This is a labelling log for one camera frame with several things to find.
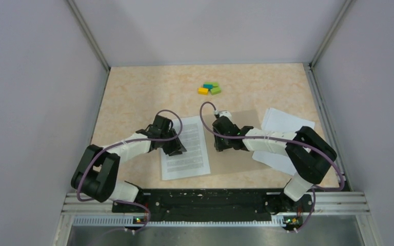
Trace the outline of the printed white paper sheet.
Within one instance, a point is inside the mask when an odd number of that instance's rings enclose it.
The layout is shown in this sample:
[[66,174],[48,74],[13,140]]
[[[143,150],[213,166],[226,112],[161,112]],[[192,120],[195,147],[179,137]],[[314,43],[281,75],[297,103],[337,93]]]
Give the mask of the printed white paper sheet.
[[205,132],[199,116],[182,119],[179,141],[185,151],[172,156],[161,151],[162,180],[174,180],[211,173]]

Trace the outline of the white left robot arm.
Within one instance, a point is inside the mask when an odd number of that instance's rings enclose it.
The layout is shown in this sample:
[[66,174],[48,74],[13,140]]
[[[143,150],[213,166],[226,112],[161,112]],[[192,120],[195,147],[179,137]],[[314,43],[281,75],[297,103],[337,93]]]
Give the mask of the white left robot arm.
[[71,178],[71,186],[76,190],[80,202],[112,200],[125,204],[132,212],[144,205],[139,195],[141,189],[129,182],[118,181],[121,164],[142,154],[162,149],[168,156],[187,152],[179,139],[183,125],[174,129],[173,121],[157,114],[146,128],[137,130],[130,137],[106,147],[89,145]]

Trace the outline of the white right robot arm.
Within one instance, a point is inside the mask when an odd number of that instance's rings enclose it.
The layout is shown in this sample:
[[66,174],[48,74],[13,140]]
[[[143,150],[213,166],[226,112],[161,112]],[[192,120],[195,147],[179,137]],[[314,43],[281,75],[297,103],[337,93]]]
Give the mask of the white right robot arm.
[[212,130],[219,152],[225,149],[262,151],[290,159],[295,174],[278,196],[266,202],[271,215],[299,207],[303,195],[322,182],[337,158],[336,151],[307,126],[295,132],[264,131],[252,126],[239,128],[229,117],[219,116],[212,123]]

